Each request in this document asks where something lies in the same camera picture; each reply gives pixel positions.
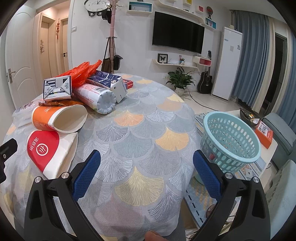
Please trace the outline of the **light blue plastic basket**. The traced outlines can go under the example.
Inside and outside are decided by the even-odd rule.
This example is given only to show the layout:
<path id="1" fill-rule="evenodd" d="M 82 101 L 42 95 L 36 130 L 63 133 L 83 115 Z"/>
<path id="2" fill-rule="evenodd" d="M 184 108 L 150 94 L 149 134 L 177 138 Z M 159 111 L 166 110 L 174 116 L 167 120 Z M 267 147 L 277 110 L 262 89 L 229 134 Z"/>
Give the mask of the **light blue plastic basket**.
<path id="1" fill-rule="evenodd" d="M 213 111 L 204 116 L 203 128 L 201 151 L 222 172 L 234 174 L 260 158 L 260 141 L 252 128 L 240 118 Z"/>

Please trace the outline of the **black acoustic guitar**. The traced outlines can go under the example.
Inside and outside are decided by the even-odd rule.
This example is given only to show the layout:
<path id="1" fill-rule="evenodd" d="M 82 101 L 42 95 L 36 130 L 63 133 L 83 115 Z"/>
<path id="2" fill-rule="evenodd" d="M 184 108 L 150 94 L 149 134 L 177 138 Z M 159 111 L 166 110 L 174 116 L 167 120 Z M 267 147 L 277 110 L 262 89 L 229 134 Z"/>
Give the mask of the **black acoustic guitar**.
<path id="1" fill-rule="evenodd" d="M 202 72 L 201 79 L 197 86 L 197 91 L 201 94 L 210 94 L 213 87 L 212 75 L 210 75 L 211 58 L 212 58 L 212 52 L 210 50 L 208 51 L 208 57 L 209 57 L 208 63 L 206 62 L 208 69 Z"/>

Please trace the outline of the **white wall shelf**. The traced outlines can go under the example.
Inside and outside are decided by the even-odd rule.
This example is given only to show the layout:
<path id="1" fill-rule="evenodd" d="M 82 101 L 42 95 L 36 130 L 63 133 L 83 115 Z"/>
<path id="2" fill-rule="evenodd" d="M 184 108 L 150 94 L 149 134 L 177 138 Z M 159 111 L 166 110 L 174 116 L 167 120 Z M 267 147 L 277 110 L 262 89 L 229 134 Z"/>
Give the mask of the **white wall shelf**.
<path id="1" fill-rule="evenodd" d="M 172 64 L 172 63 L 159 63 L 156 59 L 152 59 L 152 63 L 161 66 L 175 66 L 175 67 L 182 67 L 182 68 L 190 68 L 195 69 L 196 71 L 200 71 L 198 67 L 192 65 L 181 65 L 181 64 Z"/>

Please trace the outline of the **blue grey curtain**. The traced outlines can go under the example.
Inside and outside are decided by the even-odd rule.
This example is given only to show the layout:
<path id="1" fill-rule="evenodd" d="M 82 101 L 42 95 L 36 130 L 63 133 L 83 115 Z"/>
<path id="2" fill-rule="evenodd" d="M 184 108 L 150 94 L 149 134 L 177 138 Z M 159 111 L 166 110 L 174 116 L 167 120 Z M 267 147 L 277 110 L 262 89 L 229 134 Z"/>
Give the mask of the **blue grey curtain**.
<path id="1" fill-rule="evenodd" d="M 263 82 L 269 56 L 269 19 L 266 15 L 235 10 L 233 20 L 236 30 L 242 33 L 242 47 L 232 95 L 252 107 Z"/>

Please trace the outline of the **pink coat rack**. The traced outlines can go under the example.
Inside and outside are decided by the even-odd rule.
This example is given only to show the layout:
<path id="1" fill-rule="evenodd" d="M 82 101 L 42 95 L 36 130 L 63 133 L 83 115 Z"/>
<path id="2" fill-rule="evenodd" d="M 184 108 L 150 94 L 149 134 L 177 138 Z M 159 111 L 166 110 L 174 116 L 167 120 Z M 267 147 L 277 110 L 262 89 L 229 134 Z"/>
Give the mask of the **pink coat rack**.
<path id="1" fill-rule="evenodd" d="M 114 60 L 114 27 L 115 27 L 115 14 L 116 14 L 116 7 L 121 7 L 118 2 L 119 0 L 112 0 L 109 1 L 111 4 L 111 24 L 110 24 L 110 35 L 109 35 L 109 58 L 110 58 L 110 73 L 114 73 L 113 69 L 113 60 Z"/>

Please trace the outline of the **butterfly picture frame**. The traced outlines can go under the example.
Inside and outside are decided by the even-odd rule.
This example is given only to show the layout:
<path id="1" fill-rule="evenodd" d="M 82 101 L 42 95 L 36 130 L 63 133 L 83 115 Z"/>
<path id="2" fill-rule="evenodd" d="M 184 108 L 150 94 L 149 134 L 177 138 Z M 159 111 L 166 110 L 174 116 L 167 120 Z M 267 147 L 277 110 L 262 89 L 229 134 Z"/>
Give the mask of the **butterfly picture frame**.
<path id="1" fill-rule="evenodd" d="M 168 54 L 158 54 L 157 62 L 161 64 L 167 64 L 168 63 Z"/>

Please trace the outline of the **green potted plant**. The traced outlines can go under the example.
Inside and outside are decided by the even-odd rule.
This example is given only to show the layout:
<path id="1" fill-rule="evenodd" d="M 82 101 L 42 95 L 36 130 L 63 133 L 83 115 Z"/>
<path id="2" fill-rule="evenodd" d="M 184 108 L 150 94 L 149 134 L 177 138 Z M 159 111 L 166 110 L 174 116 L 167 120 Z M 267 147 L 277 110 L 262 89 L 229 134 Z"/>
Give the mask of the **green potted plant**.
<path id="1" fill-rule="evenodd" d="M 173 85 L 174 92 L 178 96 L 182 96 L 187 86 L 191 84 L 195 86 L 195 82 L 191 73 L 192 71 L 186 73 L 184 68 L 178 67 L 176 71 L 168 72 L 169 80 L 166 83 Z"/>

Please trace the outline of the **white standing air conditioner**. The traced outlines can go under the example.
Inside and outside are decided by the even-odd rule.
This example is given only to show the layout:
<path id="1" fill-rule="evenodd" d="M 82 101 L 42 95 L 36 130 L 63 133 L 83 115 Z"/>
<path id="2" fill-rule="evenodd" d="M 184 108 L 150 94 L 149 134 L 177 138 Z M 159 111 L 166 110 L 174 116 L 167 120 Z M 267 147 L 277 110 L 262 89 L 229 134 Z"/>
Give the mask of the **white standing air conditioner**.
<path id="1" fill-rule="evenodd" d="M 239 67 L 243 33 L 224 27 L 212 95 L 229 100 Z"/>

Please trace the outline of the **orange box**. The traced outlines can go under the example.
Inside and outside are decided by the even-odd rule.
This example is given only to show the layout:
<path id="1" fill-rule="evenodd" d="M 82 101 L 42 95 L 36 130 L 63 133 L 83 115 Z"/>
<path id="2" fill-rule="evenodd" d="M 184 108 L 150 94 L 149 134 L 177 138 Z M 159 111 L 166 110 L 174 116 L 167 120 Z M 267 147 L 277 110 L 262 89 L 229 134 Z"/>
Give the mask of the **orange box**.
<path id="1" fill-rule="evenodd" d="M 254 132 L 259 138 L 261 144 L 268 149 L 273 141 L 273 130 L 269 128 L 264 122 L 259 121 Z"/>

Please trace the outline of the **black wall television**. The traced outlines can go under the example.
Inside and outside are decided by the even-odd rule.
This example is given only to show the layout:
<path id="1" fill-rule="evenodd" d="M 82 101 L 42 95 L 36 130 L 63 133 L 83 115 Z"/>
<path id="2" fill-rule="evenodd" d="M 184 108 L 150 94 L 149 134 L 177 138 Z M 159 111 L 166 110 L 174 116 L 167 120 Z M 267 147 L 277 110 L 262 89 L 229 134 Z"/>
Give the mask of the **black wall television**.
<path id="1" fill-rule="evenodd" d="M 201 54 L 205 28 L 189 20 L 156 11 L 152 44 Z"/>

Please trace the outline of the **brown hanging bag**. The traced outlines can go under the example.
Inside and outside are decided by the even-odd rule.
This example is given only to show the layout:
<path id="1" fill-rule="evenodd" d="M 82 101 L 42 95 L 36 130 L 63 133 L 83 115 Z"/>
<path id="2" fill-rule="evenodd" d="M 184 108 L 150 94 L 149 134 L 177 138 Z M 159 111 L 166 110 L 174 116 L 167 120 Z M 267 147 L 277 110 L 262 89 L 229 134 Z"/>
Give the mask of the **brown hanging bag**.
<path id="1" fill-rule="evenodd" d="M 111 60 L 110 60 L 110 37 L 107 40 L 106 49 L 104 53 L 104 59 L 102 61 L 101 71 L 111 73 Z"/>

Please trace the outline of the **clear plastic bottle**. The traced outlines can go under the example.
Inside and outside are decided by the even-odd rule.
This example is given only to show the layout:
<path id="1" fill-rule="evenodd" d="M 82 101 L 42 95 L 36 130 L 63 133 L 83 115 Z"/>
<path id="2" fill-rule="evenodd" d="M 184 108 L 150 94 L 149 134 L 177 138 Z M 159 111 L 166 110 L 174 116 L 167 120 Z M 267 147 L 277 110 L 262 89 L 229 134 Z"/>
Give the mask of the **clear plastic bottle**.
<path id="1" fill-rule="evenodd" d="M 36 99 L 16 109 L 12 114 L 13 124 L 17 128 L 29 124 L 32 121 L 32 112 L 39 106 L 40 101 Z"/>

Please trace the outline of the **wall clock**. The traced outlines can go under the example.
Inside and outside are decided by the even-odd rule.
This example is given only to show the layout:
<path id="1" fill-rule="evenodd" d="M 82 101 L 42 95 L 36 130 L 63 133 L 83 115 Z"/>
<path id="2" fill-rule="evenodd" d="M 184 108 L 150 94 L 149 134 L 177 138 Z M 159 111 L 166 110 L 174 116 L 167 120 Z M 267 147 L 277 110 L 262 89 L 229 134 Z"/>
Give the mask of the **wall clock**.
<path id="1" fill-rule="evenodd" d="M 89 16 L 100 16 L 102 12 L 110 7 L 108 0 L 86 0 L 84 2 L 85 9 Z"/>

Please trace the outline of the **orange snack wrapper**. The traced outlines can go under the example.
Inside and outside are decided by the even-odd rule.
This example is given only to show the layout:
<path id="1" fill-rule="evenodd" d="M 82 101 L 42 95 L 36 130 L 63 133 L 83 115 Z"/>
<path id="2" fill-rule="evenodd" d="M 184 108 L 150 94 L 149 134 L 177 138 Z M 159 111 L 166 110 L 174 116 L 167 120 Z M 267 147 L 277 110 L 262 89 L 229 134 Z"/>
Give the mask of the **orange snack wrapper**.
<path id="1" fill-rule="evenodd" d="M 73 105 L 84 105 L 81 101 L 76 101 L 72 99 L 66 99 L 66 100 L 58 100 L 58 101 L 40 101 L 38 103 L 39 106 L 73 106 Z"/>

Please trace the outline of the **red paper cup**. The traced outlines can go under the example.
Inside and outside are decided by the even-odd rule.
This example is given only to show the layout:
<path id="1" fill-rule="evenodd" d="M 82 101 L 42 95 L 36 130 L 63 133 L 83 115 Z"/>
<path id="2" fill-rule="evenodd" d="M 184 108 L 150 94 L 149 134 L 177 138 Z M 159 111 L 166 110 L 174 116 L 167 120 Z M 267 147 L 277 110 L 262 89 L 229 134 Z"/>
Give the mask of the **red paper cup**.
<path id="1" fill-rule="evenodd" d="M 36 130 L 27 142 L 27 153 L 47 179 L 69 171 L 78 146 L 78 133 Z"/>

